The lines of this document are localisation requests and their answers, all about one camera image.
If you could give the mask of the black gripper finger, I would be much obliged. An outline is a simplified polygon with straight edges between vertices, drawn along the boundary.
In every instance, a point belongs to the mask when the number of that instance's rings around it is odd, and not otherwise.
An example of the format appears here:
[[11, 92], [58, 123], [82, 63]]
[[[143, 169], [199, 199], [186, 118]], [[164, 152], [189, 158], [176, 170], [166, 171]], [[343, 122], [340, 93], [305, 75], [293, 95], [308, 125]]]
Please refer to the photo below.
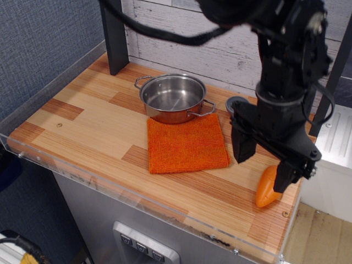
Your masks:
[[288, 161], [281, 161], [277, 168], [273, 190], [276, 193], [284, 193], [287, 187], [296, 183], [303, 175], [303, 170]]
[[252, 130], [241, 131], [232, 127], [231, 137], [234, 158], [238, 163], [245, 162], [256, 153], [257, 142]]

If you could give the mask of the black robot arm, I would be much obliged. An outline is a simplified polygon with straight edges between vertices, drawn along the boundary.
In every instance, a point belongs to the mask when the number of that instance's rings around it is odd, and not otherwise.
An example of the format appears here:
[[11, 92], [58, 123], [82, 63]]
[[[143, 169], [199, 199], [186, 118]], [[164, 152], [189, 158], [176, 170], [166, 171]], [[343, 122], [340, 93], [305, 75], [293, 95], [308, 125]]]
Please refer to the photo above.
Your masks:
[[257, 146], [275, 155], [279, 166], [273, 190], [285, 192], [300, 178], [310, 178], [321, 153], [308, 137], [320, 78], [331, 64], [323, 1], [200, 1], [207, 19], [223, 28], [251, 26], [258, 37], [262, 72], [257, 104], [232, 102], [232, 144], [238, 163]]

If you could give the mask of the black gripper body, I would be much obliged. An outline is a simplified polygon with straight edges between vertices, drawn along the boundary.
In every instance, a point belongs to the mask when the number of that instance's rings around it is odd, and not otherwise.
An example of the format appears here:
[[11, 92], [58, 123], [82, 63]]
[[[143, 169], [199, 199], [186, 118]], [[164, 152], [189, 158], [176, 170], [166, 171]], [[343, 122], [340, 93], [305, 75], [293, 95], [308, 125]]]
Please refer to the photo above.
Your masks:
[[234, 102], [231, 125], [252, 130], [257, 146], [301, 168], [302, 177], [309, 179], [322, 156], [305, 131], [314, 97], [306, 92], [286, 100], [265, 94], [257, 96], [257, 104]]

